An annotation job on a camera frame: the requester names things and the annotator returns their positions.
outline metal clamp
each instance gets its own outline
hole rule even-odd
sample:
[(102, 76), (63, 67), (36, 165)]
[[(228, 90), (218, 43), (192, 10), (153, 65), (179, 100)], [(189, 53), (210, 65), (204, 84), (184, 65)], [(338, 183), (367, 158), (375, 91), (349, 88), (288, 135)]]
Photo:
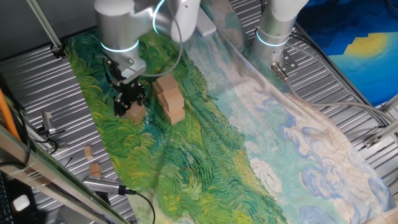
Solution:
[(284, 50), (282, 64), (280, 66), (282, 70), (286, 73), (289, 73), (296, 70), (298, 66), (299, 65), (297, 65), (295, 60), (293, 60), (292, 56), (290, 56), (290, 54), (287, 53), (286, 50)]
[(367, 148), (370, 148), (389, 136), (391, 136), (398, 144), (398, 121), (391, 123), (381, 131), (371, 136), (368, 140), (364, 142), (364, 144)]

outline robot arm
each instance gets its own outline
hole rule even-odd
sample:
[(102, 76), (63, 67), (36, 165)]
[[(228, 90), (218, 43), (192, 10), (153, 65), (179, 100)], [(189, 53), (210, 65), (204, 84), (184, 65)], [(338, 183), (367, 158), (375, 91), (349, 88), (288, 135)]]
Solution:
[(308, 0), (270, 0), (264, 10), (252, 49), (254, 55), (271, 68), (282, 62), (283, 51), (294, 27), (297, 14)]
[(145, 61), (139, 58), (139, 37), (154, 30), (176, 42), (188, 40), (196, 27), (199, 4), (200, 0), (94, 1), (101, 45), (111, 72), (107, 80), (120, 92), (113, 99), (116, 116), (123, 116), (135, 101), (142, 105), (146, 97), (138, 82), (146, 70)]

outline black device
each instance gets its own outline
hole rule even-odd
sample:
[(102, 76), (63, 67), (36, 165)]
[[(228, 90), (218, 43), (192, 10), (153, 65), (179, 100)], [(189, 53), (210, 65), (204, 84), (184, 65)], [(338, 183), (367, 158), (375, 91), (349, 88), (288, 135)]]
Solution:
[(121, 117), (126, 114), (126, 111), (130, 109), (131, 105), (135, 101), (137, 101), (137, 104), (140, 106), (145, 103), (145, 89), (139, 83), (139, 76), (129, 83), (124, 83), (123, 81), (126, 78), (122, 76), (122, 72), (120, 71), (117, 62), (113, 61), (106, 54), (105, 56), (108, 58), (106, 64), (108, 65), (109, 72), (112, 76), (111, 79), (105, 69), (106, 81), (119, 92), (117, 96), (113, 97), (114, 115)]
[[(13, 201), (21, 195), (29, 199), (29, 205), (17, 211)], [(32, 188), (19, 180), (0, 173), (0, 223), (2, 224), (42, 224), (46, 214), (37, 210)]]

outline wooden block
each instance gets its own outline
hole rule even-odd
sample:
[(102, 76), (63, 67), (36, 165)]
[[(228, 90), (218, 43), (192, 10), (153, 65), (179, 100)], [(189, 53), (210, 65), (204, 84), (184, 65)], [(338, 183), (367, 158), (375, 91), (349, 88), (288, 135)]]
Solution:
[(184, 107), (184, 97), (180, 93), (178, 87), (164, 91), (163, 96), (166, 100), (165, 108), (168, 112)]
[(98, 163), (94, 163), (94, 164), (90, 165), (90, 173), (94, 174), (96, 172), (99, 172), (99, 173), (102, 172), (102, 168)]
[(386, 221), (384, 221), (381, 215), (378, 215), (365, 222), (365, 224), (386, 224)]
[(135, 101), (129, 110), (126, 111), (126, 118), (132, 120), (135, 123), (140, 123), (141, 120), (144, 118), (145, 114), (147, 114), (147, 110), (145, 109), (145, 106), (138, 105), (138, 103)]
[(85, 146), (85, 156), (87, 160), (92, 160), (94, 159), (93, 157), (93, 151), (91, 150), (91, 146)]
[(396, 213), (396, 212), (398, 212), (398, 207), (393, 208), (393, 209), (389, 210), (388, 212), (383, 212), (383, 213), (381, 214), (381, 216), (382, 216), (384, 219), (386, 219), (387, 217), (389, 217), (390, 215), (392, 215), (392, 214), (394, 214), (394, 213)]
[(92, 175), (97, 176), (97, 177), (102, 177), (101, 172), (95, 172), (95, 173), (92, 174)]
[(167, 105), (166, 99), (164, 98), (163, 93), (157, 95), (157, 99), (162, 107)]
[(158, 95), (158, 94), (163, 92), (161, 87), (160, 87), (160, 85), (159, 85), (159, 82), (157, 82), (157, 80), (152, 82), (152, 86), (154, 87), (156, 95)]
[(175, 81), (175, 79), (174, 79), (172, 74), (168, 74), (168, 75), (165, 75), (163, 77), (160, 77), (156, 81), (159, 84), (160, 89), (162, 90), (162, 92), (167, 91), (169, 89), (172, 89), (172, 88), (178, 86), (178, 84)]
[(398, 212), (395, 212), (384, 219), (387, 224), (398, 224)]
[(177, 110), (174, 110), (172, 112), (168, 112), (167, 110), (164, 109), (164, 114), (166, 115), (166, 118), (170, 122), (171, 125), (175, 125), (178, 122), (182, 121), (185, 119), (185, 110), (184, 108), (179, 108)]

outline metal grating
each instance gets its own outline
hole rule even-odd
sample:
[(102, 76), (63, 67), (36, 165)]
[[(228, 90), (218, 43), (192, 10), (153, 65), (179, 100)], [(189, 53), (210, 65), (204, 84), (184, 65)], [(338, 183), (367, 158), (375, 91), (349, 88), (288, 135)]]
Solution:
[[(256, 28), (261, 18), (261, 1), (260, 0), (231, 0), (232, 7), (238, 14), (246, 35), (251, 42), (256, 36)], [(268, 4), (268, 0), (264, 0), (264, 5)]]
[[(250, 43), (255, 37), (261, 13), (260, 0), (232, 0), (231, 4), (236, 11), (243, 29)], [(310, 54), (321, 59), (318, 52), (301, 40), (292, 38), (289, 44), (305, 49)], [(331, 66), (329, 70), (314, 59), (313, 56), (303, 53), (294, 47), (286, 47), (298, 68), (289, 73), (289, 80), (298, 95), (312, 103), (331, 103), (337, 101), (358, 101), (349, 83)], [(389, 185), (392, 192), (398, 191), (398, 144), (392, 137), (385, 138), (379, 144), (367, 148), (363, 142), (381, 130), (380, 123), (373, 114), (354, 106), (337, 106), (333, 108), (319, 108), (340, 129), (363, 158), (377, 172), (383, 181)], [(398, 106), (389, 110), (389, 114), (398, 119)]]
[[(58, 131), (65, 130), (52, 138), (68, 144), (53, 155), (59, 163), (65, 165), (69, 161), (67, 169), (80, 180), (90, 175), (88, 167), (95, 162), (102, 167), (104, 177), (118, 178), (68, 59), (56, 59), (47, 46), (1, 62), (0, 73), (25, 107), (25, 118), (33, 127), (42, 125), (40, 112), (45, 110), (52, 113)], [(84, 154), (83, 148), (88, 145), (93, 150), (92, 161)], [(37, 190), (34, 195), (38, 208), (48, 212), (47, 223), (53, 223), (63, 205)], [(135, 219), (126, 196), (110, 195), (109, 200), (124, 218)]]

